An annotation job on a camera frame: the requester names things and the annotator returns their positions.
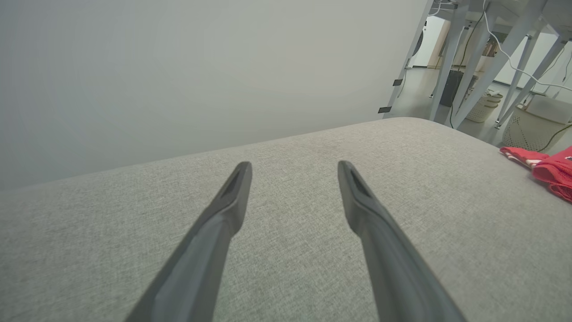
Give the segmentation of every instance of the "folded red cloth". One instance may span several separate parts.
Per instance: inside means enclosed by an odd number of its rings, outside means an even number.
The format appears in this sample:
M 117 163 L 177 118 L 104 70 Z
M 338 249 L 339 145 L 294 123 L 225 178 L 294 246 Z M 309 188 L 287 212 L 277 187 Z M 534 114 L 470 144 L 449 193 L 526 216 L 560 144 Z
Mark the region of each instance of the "folded red cloth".
M 547 182 L 555 195 L 572 202 L 572 147 L 553 156 L 521 148 L 504 147 L 500 151 L 533 171 L 538 180 Z

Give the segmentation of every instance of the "gray floor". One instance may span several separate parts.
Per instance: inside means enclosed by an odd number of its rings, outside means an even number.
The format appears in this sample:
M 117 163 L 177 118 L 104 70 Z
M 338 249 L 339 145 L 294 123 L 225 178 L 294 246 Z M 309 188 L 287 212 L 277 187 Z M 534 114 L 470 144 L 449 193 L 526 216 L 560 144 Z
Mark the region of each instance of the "gray floor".
M 439 70 L 428 68 L 414 68 L 408 70 L 403 92 L 393 104 L 391 111 L 387 113 L 384 118 L 410 116 L 428 119 L 432 102 L 429 95 L 435 87 L 438 74 Z M 495 91 L 500 91 L 505 98 L 509 89 L 508 86 L 498 84 L 491 84 L 489 88 Z M 519 91 L 517 90 L 513 95 L 513 99 L 516 98 L 518 93 Z M 475 123 L 473 121 L 464 120 L 459 126 L 459 131 L 494 146 L 504 146 L 502 143 L 502 133 L 505 127 L 502 127 L 501 129 L 494 128 L 494 125 L 496 124 L 495 120 L 498 117 L 500 108 L 501 107 L 499 106 L 497 111 L 494 111 L 489 119 L 484 123 Z M 437 110 L 435 121 L 445 124 L 449 109 L 450 108 L 447 106 L 440 105 Z M 572 146 L 572 131 L 568 131 L 553 148 L 544 152 L 552 155 L 569 146 Z

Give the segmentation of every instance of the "beige basket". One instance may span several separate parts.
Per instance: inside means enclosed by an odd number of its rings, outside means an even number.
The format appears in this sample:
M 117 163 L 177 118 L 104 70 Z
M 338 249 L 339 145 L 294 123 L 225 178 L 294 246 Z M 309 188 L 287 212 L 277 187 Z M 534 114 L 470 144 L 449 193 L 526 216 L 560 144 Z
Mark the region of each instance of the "beige basket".
M 502 135 L 502 142 L 508 147 L 517 147 L 529 151 L 539 151 L 550 141 L 550 138 L 568 124 L 559 123 L 536 116 L 523 110 L 522 104 L 518 104 L 512 118 L 506 125 Z M 543 152 L 553 147 L 566 133 L 564 130 L 552 139 L 550 145 Z
M 498 106 L 498 104 L 492 104 L 491 102 L 484 103 L 479 101 L 475 104 L 475 107 L 472 108 L 471 112 L 468 113 L 467 120 L 471 120 L 473 122 L 482 123 L 491 116 L 494 109 Z

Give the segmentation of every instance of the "white plastic basket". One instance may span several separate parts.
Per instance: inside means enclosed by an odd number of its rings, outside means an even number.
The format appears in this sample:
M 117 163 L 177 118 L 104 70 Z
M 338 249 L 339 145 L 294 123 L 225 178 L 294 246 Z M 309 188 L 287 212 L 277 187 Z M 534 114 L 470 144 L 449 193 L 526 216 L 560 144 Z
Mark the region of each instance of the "white plastic basket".
M 492 102 L 482 102 L 479 101 L 475 104 L 475 107 L 472 108 L 471 112 L 468 113 L 467 120 L 471 120 L 473 122 L 482 123 L 491 116 L 494 109 L 498 106 L 498 104 L 493 104 Z
M 508 147 L 517 147 L 529 151 L 539 151 L 544 148 L 550 138 L 558 131 L 569 125 L 545 119 L 523 110 L 518 104 L 502 135 L 502 142 Z M 554 146 L 568 130 L 564 130 L 552 139 L 543 152 Z

